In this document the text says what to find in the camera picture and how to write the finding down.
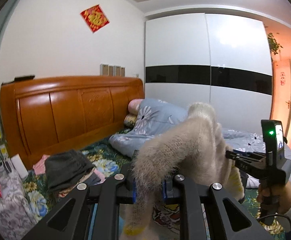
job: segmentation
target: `triangular cutout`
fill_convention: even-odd
[[[248,228],[251,226],[250,221],[243,215],[239,209],[227,198],[223,200],[223,204],[225,206],[228,218],[230,220],[230,224],[232,230],[234,232],[238,232],[242,229]]]
[[[71,216],[75,199],[70,199],[59,211],[48,221],[47,226],[58,231],[65,231]]]

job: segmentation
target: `wooden headboard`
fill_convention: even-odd
[[[32,169],[43,154],[81,149],[121,128],[127,106],[144,98],[137,78],[69,76],[1,86],[0,109],[10,156]]]

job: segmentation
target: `red diamond-shaped chinese sign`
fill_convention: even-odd
[[[96,32],[109,23],[109,20],[101,10],[99,5],[95,5],[81,13],[85,22],[89,25],[92,32]]]

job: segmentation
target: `black cable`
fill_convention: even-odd
[[[289,224],[290,224],[290,231],[291,231],[291,219],[290,219],[290,217],[288,217],[288,216],[286,216],[286,215],[282,215],[282,214],[271,214],[271,215],[266,215],[266,216],[263,216],[263,217],[257,218],[257,221],[259,222],[261,219],[268,218],[268,217],[284,217],[284,218],[286,218],[286,219],[289,221]]]

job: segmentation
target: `device screen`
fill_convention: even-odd
[[[277,139],[277,151],[284,146],[284,134],[282,132],[282,126],[276,125],[276,139]]]

